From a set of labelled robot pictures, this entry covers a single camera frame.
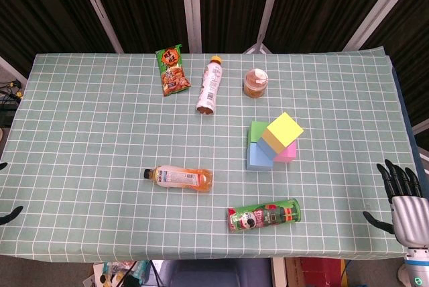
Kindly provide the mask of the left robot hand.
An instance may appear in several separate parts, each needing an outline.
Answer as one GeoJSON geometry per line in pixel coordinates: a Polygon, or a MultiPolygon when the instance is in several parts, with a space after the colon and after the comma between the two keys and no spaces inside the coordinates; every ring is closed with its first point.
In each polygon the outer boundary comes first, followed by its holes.
{"type": "Polygon", "coordinates": [[[22,212],[23,206],[18,206],[14,208],[9,214],[0,217],[0,226],[10,223],[12,220],[16,219],[18,215],[22,212]]]}

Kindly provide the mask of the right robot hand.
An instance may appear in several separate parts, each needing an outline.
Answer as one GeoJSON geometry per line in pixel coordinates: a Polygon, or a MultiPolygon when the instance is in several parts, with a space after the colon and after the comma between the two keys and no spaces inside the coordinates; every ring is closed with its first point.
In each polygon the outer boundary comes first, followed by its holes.
{"type": "Polygon", "coordinates": [[[363,216],[372,226],[395,235],[406,248],[428,248],[428,199],[423,196],[420,181],[409,169],[400,168],[390,160],[376,164],[383,179],[391,211],[391,223],[377,220],[369,212],[363,216]]]}

